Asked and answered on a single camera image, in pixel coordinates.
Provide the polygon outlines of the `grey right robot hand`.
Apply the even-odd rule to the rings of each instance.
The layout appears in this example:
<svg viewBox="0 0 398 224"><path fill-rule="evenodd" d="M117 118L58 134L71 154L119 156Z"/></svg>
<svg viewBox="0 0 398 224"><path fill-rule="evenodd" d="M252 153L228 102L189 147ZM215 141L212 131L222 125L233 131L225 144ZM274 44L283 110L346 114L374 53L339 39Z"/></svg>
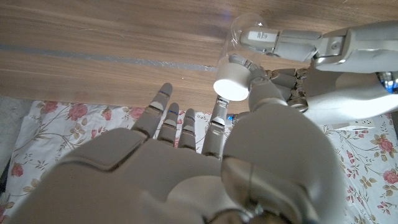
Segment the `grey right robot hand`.
<svg viewBox="0 0 398 224"><path fill-rule="evenodd" d="M160 117L166 83L131 129L68 153L11 223L341 223L340 162L320 128L268 79L250 84L250 112L227 138L193 150L192 117L178 147Z"/></svg>

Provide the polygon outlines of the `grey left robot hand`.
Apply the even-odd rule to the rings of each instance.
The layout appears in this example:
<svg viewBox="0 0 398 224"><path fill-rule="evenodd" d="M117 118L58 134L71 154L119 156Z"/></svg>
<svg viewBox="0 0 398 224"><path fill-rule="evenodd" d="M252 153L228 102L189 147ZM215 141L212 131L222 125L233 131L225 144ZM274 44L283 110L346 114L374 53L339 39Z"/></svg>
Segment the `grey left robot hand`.
<svg viewBox="0 0 398 224"><path fill-rule="evenodd" d="M397 110L397 21L334 30L246 28L239 44L258 54L310 62L296 71L287 104L318 124Z"/></svg>

